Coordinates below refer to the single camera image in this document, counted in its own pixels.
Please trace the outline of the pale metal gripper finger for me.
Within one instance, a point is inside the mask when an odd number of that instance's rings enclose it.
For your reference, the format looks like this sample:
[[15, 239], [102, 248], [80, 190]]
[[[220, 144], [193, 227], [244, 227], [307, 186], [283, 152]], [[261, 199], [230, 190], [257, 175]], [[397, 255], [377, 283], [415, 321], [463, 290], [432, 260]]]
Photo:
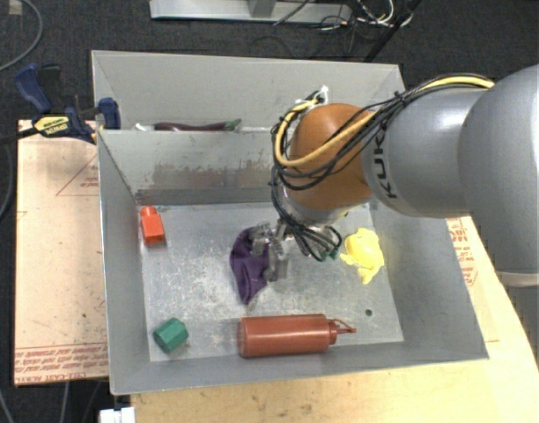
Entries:
[[263, 272], [263, 278], [268, 282], [277, 282], [288, 276], [289, 257], [270, 256], [269, 266]]
[[273, 235], [269, 222], [260, 223], [250, 229], [251, 254], [262, 254], [270, 245], [270, 238]]

